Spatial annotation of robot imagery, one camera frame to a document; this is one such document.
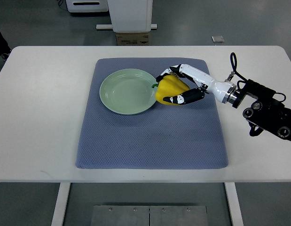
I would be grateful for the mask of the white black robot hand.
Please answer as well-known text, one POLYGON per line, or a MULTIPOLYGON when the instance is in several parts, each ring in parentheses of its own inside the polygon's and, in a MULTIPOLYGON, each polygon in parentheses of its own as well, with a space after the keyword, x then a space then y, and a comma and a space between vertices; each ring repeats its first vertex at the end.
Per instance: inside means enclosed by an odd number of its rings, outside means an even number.
POLYGON ((176 102, 179 105, 193 103, 204 98, 205 94, 213 94, 221 103, 227 103, 236 90, 236 85, 230 81, 217 81, 203 71, 187 64, 169 67, 156 78, 159 83, 166 75, 174 75, 186 83, 190 90, 174 97, 164 97, 166 102, 176 102))

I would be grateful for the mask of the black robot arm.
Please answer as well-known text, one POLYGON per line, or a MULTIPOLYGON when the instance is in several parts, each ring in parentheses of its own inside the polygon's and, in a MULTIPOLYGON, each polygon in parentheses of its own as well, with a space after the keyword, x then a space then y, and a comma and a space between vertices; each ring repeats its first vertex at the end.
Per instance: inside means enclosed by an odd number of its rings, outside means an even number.
POLYGON ((237 108, 245 96, 255 99, 252 105, 243 111, 243 117, 250 126, 249 135, 256 137, 263 131, 268 131, 283 140, 291 141, 291 109, 285 107, 283 100, 279 101, 274 98, 274 95, 277 94, 275 90, 239 74, 236 70, 237 58, 234 52, 230 54, 230 62, 233 71, 229 75, 228 81, 231 81, 234 75, 237 75, 240 80, 237 82, 237 87, 228 92, 227 101, 237 108))

